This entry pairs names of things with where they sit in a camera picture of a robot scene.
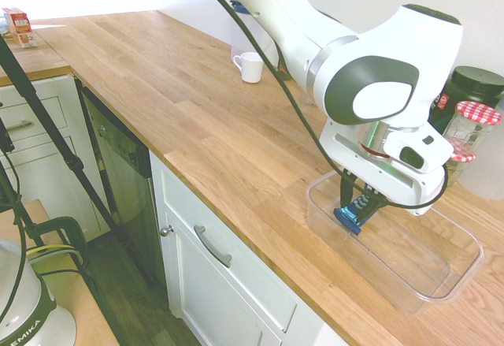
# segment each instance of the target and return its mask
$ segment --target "clear plastic container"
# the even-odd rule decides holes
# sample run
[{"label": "clear plastic container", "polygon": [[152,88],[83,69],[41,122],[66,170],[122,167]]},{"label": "clear plastic container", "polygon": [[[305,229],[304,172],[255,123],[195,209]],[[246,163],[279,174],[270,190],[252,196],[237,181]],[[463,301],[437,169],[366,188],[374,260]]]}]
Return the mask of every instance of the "clear plastic container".
[{"label": "clear plastic container", "polygon": [[435,205],[418,217],[386,206],[355,236],[332,214],[339,207],[336,172],[310,184],[307,195],[308,226],[406,313],[456,299],[484,260],[480,242]]}]

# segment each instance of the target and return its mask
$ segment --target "butcher block countertop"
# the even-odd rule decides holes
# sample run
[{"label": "butcher block countertop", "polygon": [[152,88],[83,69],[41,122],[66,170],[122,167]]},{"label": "butcher block countertop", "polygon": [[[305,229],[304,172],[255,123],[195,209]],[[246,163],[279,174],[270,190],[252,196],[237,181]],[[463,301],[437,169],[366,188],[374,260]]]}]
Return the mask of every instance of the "butcher block countertop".
[{"label": "butcher block countertop", "polygon": [[[61,26],[37,33],[349,344],[504,342],[503,202],[447,190],[438,209],[482,242],[484,266],[454,303],[402,313],[307,226],[307,185],[330,167],[271,74],[243,83],[227,44],[157,11],[33,23]],[[322,112],[300,106],[320,133]]]},{"label": "butcher block countertop", "polygon": [[[35,40],[37,47],[26,49],[22,49],[12,40],[7,41],[11,51],[23,66],[23,70],[30,80],[72,74],[70,65],[53,48],[49,47],[40,36],[35,34]],[[9,77],[0,67],[0,87],[9,84],[11,84]]]}]

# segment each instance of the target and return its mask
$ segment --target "silver drawer pull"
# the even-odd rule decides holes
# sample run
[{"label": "silver drawer pull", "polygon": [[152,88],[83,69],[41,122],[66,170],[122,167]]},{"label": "silver drawer pull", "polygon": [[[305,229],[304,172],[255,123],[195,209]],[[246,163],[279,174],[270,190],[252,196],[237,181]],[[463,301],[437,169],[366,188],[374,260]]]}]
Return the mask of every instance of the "silver drawer pull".
[{"label": "silver drawer pull", "polygon": [[21,123],[13,125],[12,127],[7,127],[7,132],[19,131],[20,129],[28,128],[33,125],[33,121],[23,120]]},{"label": "silver drawer pull", "polygon": [[196,236],[198,236],[199,240],[202,242],[203,246],[206,247],[206,250],[210,252],[211,255],[213,255],[217,261],[222,263],[224,266],[227,268],[231,267],[231,260],[232,257],[229,254],[222,254],[219,252],[207,239],[205,236],[203,236],[203,233],[206,231],[204,226],[198,226],[195,225],[195,232]]}]

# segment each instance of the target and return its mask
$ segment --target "cord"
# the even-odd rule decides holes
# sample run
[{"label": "cord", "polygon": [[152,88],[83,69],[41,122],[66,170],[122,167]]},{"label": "cord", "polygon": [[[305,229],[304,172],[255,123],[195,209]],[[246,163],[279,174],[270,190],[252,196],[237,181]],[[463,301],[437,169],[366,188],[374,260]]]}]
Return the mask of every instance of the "cord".
[{"label": "cord", "polygon": [[64,270],[55,270],[55,271],[48,271],[46,273],[40,273],[39,275],[41,277],[46,277],[47,275],[54,275],[55,273],[77,273],[79,274],[85,281],[89,281],[90,283],[93,284],[94,290],[98,292],[98,286],[96,285],[95,280],[88,274],[84,273],[83,271],[80,270],[71,270],[71,269],[64,269]]},{"label": "cord", "polygon": [[7,312],[9,311],[10,307],[13,304],[14,298],[16,297],[17,289],[19,288],[19,284],[21,282],[21,277],[23,275],[24,263],[26,261],[26,236],[24,235],[24,229],[23,229],[23,224],[21,222],[21,216],[19,214],[19,211],[17,210],[17,204],[20,203],[20,201],[21,201],[19,177],[17,175],[16,170],[14,169],[14,164],[10,160],[7,153],[4,151],[2,151],[2,152],[3,152],[3,155],[6,157],[7,162],[9,163],[10,167],[12,168],[14,176],[16,177],[16,180],[17,180],[16,197],[15,197],[15,201],[12,202],[11,204],[12,204],[12,208],[14,211],[14,223],[13,224],[17,225],[17,228],[19,230],[19,235],[20,235],[21,258],[20,258],[20,262],[19,262],[19,267],[17,269],[17,275],[16,275],[16,280],[14,281],[13,289],[10,292],[10,296],[9,296],[9,299],[7,300],[6,307],[4,308],[2,314],[0,314],[0,323],[2,323],[2,321],[6,317]]},{"label": "cord", "polygon": [[[61,241],[63,242],[63,244],[65,244],[66,246],[68,247],[73,247],[72,245],[70,245],[70,243],[67,241],[66,239],[66,236],[65,234],[61,231],[61,229],[58,229],[57,230],[57,234],[59,235],[59,237],[61,238]],[[82,263],[79,262],[79,260],[77,258],[75,258],[73,255],[72,255],[72,260],[73,262],[76,264],[77,266],[77,269],[79,269],[79,271],[82,271],[84,272],[85,269],[87,268],[87,266],[89,265],[89,258],[88,258],[88,253],[82,253],[81,251],[80,252],[80,257],[82,259]]]},{"label": "cord", "polygon": [[342,177],[343,180],[345,180],[348,184],[350,184],[353,188],[356,188],[360,193],[366,194],[368,197],[388,206],[395,206],[397,208],[402,208],[405,210],[417,210],[419,208],[423,208],[425,206],[430,206],[433,203],[435,203],[441,196],[443,196],[443,193],[447,189],[448,185],[448,171],[446,164],[443,165],[443,170],[444,170],[444,182],[443,186],[441,187],[441,191],[439,194],[432,200],[419,204],[416,206],[409,206],[406,204],[400,204],[400,203],[394,203],[391,202],[390,200],[384,199],[383,197],[380,197],[379,195],[376,195],[368,190],[365,190],[355,182],[353,182],[343,171],[332,161],[332,159],[328,156],[326,153],[324,147],[322,147],[321,142],[318,139],[317,134],[315,131],[312,129],[311,125],[309,122],[306,120],[305,116],[303,115],[301,109],[298,106],[298,103],[295,101],[294,96],[292,95],[291,91],[287,87],[287,85],[284,83],[284,80],[282,79],[281,75],[276,71],[276,69],[273,67],[271,61],[268,59],[268,57],[265,55],[265,52],[261,49],[259,46],[258,42],[255,40],[254,36],[250,33],[249,29],[246,27],[246,25],[243,23],[243,21],[236,15],[235,11],[232,9],[232,7],[226,2],[226,0],[217,0],[221,6],[224,7],[226,12],[231,16],[231,18],[237,23],[237,25],[242,29],[243,33],[245,33],[245,36],[249,39],[250,43],[252,46],[255,48],[255,50],[259,53],[261,56],[262,60],[264,61],[266,67],[268,70],[271,72],[271,74],[275,77],[276,81],[278,84],[282,87],[283,92],[285,92],[285,95],[291,102],[291,105],[294,107],[294,110],[296,114],[299,117],[299,120],[301,120],[302,124],[305,126],[306,130],[308,131],[309,135],[311,136],[312,140],[314,141],[315,145],[317,146],[318,150],[322,153],[324,156],[324,159],[326,162]]},{"label": "cord", "polygon": [[76,247],[73,247],[71,245],[65,245],[65,244],[50,244],[50,245],[43,245],[43,246],[38,246],[38,247],[30,247],[28,250],[26,250],[26,255],[31,255],[36,252],[45,252],[49,249],[72,249],[72,250],[77,250]]},{"label": "cord", "polygon": [[80,253],[76,249],[75,250],[72,250],[72,249],[62,249],[62,250],[49,251],[46,254],[38,255],[38,256],[34,257],[33,259],[30,259],[30,264],[32,265],[34,263],[43,261],[44,259],[47,259],[47,258],[55,256],[55,255],[68,254],[68,253],[77,255],[77,256],[81,257],[81,259],[82,259],[82,255],[80,255]]}]

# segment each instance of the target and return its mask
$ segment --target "white cup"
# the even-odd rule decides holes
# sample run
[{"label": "white cup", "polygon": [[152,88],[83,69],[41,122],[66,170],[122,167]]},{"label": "white cup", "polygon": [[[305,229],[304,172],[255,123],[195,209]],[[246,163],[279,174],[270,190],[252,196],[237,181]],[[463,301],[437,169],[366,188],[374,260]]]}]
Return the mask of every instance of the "white cup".
[{"label": "white cup", "polygon": [[259,53],[246,52],[233,58],[233,62],[240,72],[242,72],[242,80],[249,84],[256,84],[261,80],[262,66],[265,64]]}]

